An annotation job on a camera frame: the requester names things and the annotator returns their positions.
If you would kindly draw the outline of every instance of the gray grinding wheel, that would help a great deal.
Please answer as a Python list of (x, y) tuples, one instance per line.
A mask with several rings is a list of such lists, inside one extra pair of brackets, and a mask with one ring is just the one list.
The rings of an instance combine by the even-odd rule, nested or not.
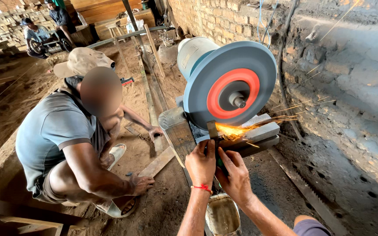
[[(224, 74), (227, 75), (240, 68), (251, 70), (258, 77), (256, 80), (259, 80), (260, 86), (258, 86), (257, 96), (251, 98), (250, 105), (246, 106), (244, 110), (234, 109), (233, 112), (237, 112), (238, 115), (215, 115), (215, 112), (213, 112), (214, 115), (211, 114), (210, 111), (215, 110), (216, 107), (215, 103), (210, 102), (215, 99), (208, 99), (211, 89), (215, 91), (215, 94), (238, 92), (241, 86), (228, 85), (224, 92), (219, 91), (216, 82), (219, 79), (218, 82), (222, 83)], [(276, 76), (275, 58), (262, 44), (253, 41), (239, 41), (220, 47), (205, 57), (188, 80), (183, 99), (183, 108), (187, 118), (203, 130), (207, 130), (207, 122), (211, 120), (228, 125), (241, 125), (255, 116), (269, 100), (275, 86)], [(233, 87), (234, 91), (229, 92), (228, 87)]]

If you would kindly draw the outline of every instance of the red flange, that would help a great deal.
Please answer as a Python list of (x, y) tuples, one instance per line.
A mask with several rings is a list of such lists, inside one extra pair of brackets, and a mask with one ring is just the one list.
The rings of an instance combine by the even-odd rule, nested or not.
[[(246, 82), (250, 87), (250, 94), (246, 101), (246, 106), (244, 108), (238, 108), (232, 111), (223, 110), (218, 102), (218, 96), (227, 84), (238, 80)], [(259, 77), (252, 70), (245, 68), (231, 70), (223, 74), (212, 85), (207, 97), (208, 111), (218, 119), (234, 118), (249, 109), (249, 107), (256, 100), (257, 94), (259, 93), (259, 88)]]

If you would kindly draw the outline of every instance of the gray t-shirt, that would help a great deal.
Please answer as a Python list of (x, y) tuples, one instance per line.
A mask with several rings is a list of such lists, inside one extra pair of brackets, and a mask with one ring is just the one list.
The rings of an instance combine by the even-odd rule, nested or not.
[(62, 148), (88, 142), (96, 130), (96, 117), (86, 116), (67, 94), (47, 96), (18, 128), (17, 156), (23, 165), (27, 190), (40, 194), (37, 180), (65, 160)]
[(25, 39), (33, 39), (34, 41), (36, 42), (42, 42), (42, 40), (47, 40), (50, 35), (40, 35), (39, 37), (37, 36), (37, 34), (41, 34), (43, 32), (48, 32), (47, 28), (44, 27), (44, 26), (41, 26), (41, 25), (38, 25), (37, 26), (37, 32), (34, 32), (34, 30), (31, 30), (29, 28), (25, 28), (24, 29), (24, 38)]

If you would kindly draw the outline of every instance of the dark t-shirt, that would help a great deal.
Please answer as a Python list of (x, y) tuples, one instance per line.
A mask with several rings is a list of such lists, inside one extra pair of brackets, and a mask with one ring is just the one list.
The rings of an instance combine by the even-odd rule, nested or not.
[(62, 92), (47, 96), (29, 112), (18, 128), (16, 152), (33, 196), (40, 194), (37, 180), (65, 160), (62, 148), (91, 143), (96, 122)]
[(56, 25), (66, 25), (70, 34), (77, 32), (74, 24), (71, 21), (71, 17), (65, 9), (56, 6), (55, 10), (49, 11), (49, 15), (55, 21)]

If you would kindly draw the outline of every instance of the hand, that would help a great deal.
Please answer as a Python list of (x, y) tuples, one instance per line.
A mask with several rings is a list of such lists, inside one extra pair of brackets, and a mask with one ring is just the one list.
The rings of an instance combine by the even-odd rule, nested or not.
[(215, 176), (233, 201), (240, 207), (247, 205), (255, 195), (250, 186), (249, 171), (244, 165), (242, 157), (237, 152), (224, 152), (220, 147), (218, 153), (227, 168), (228, 176), (225, 176), (219, 167), (215, 171)]
[(152, 184), (155, 182), (153, 178), (148, 176), (138, 177), (139, 173), (134, 173), (129, 179), (129, 183), (134, 189), (132, 196), (143, 195), (152, 188)]
[[(205, 156), (204, 149), (207, 144), (207, 155)], [(195, 149), (186, 156), (185, 165), (193, 186), (200, 187), (204, 184), (211, 189), (215, 172), (215, 141), (210, 139), (199, 142)]]
[(154, 142), (154, 137), (161, 136), (163, 134), (163, 131), (158, 126), (151, 126), (151, 128), (148, 130), (148, 133), (150, 134), (151, 141)]

